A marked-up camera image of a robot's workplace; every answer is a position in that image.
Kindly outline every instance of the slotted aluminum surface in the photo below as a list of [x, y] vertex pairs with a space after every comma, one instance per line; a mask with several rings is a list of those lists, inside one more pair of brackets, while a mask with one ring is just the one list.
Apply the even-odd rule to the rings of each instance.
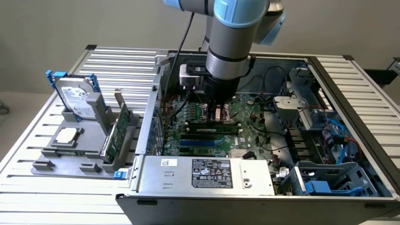
[[[156, 75], [156, 55], [158, 50], [98, 47], [95, 51], [88, 51], [83, 55], [71, 73], [98, 75], [106, 102], [114, 107], [114, 111], [118, 111], [118, 103], [112, 92], [115, 88], [123, 88], [130, 108], [143, 116]], [[326, 69], [331, 70], [334, 79], [363, 81], [359, 72], [340, 56], [320, 56], [319, 59]], [[344, 90], [352, 90], [346, 82], [342, 83], [340, 87], [347, 88]], [[376, 98], [371, 87], [363, 85], [358, 87], [363, 92], [346, 91], [350, 99], [363, 100], [364, 93]], [[355, 109], [363, 109], [359, 110], [363, 116], [376, 115], [368, 114], [368, 110], [380, 112], [380, 116], [395, 115], [390, 110], [382, 111], [376, 107], [368, 106], [367, 110], [367, 106], [362, 105], [363, 101], [355, 103], [359, 104]], [[0, 162], [0, 223], [130, 225], [131, 222], [115, 202], [115, 194], [126, 192], [122, 189], [128, 186], [127, 181], [55, 178], [31, 173], [32, 161], [39, 158], [40, 148], [47, 145], [63, 121], [62, 110], [62, 102], [54, 94]], [[376, 131], [383, 130], [386, 134], [398, 131], [388, 130], [386, 125], [374, 128]], [[134, 160], [135, 146], [134, 142], [128, 161]], [[392, 150], [394, 154], [398, 151], [398, 147], [387, 146], [386, 149]], [[364, 223], [364, 225], [376, 224], [382, 223], [379, 221]]]
[[355, 61], [318, 57], [383, 149], [400, 168], [400, 108]]

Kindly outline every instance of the white wall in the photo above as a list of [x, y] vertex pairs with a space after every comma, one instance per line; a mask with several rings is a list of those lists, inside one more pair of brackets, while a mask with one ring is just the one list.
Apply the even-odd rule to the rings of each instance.
[[[351, 54], [366, 68], [400, 56], [400, 1], [283, 1], [279, 38], [254, 50]], [[162, 0], [0, 0], [0, 90], [51, 92], [46, 70], [68, 70], [87, 44], [178, 48], [188, 18]], [[204, 26], [195, 16], [184, 48], [200, 46]]]

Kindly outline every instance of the motherboard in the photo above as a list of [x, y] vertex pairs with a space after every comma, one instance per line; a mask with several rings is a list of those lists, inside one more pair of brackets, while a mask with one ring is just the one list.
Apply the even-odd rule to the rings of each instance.
[[[207, 125], [207, 104], [190, 102], [167, 125], [163, 155], [242, 158], [254, 152], [256, 159], [271, 158], [272, 153], [264, 150], [270, 148], [270, 141], [258, 101], [263, 99], [238, 95], [219, 109], [223, 114], [216, 118], [220, 123], [215, 126]], [[175, 108], [180, 103], [178, 98], [170, 106]]]

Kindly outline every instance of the robotic arm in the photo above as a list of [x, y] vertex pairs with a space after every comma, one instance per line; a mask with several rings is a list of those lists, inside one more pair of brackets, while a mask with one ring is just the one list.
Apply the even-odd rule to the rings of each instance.
[[203, 90], [210, 99], [208, 119], [230, 100], [244, 76], [252, 43], [271, 45], [286, 14], [282, 0], [164, 0], [166, 5], [208, 16], [208, 46]]

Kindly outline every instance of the gray floor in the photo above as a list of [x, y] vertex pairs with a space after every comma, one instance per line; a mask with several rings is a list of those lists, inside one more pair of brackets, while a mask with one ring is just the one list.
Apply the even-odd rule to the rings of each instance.
[[7, 115], [0, 115], [0, 160], [24, 132], [50, 94], [0, 92], [0, 99], [10, 106]]

